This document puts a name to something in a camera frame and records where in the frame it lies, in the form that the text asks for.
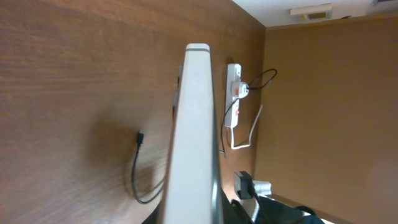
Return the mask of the black Samsung Galaxy smartphone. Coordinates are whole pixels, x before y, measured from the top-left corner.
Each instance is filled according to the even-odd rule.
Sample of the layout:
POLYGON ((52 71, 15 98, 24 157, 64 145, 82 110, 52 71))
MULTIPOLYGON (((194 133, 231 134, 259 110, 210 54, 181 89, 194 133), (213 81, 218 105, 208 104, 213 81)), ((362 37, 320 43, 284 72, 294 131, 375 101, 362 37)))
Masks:
POLYGON ((158 223, 222 223, 210 46, 186 46, 158 223))

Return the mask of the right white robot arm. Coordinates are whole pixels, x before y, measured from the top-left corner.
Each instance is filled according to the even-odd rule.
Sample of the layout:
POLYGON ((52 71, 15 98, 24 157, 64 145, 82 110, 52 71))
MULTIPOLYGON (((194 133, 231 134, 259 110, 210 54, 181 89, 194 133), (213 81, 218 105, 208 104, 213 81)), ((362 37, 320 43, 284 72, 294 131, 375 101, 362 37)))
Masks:
POLYGON ((259 197, 260 208, 254 221, 237 200, 228 200, 223 192, 223 218, 227 224, 273 223, 273 224, 325 224, 317 214, 306 206, 290 207, 267 197, 259 197))

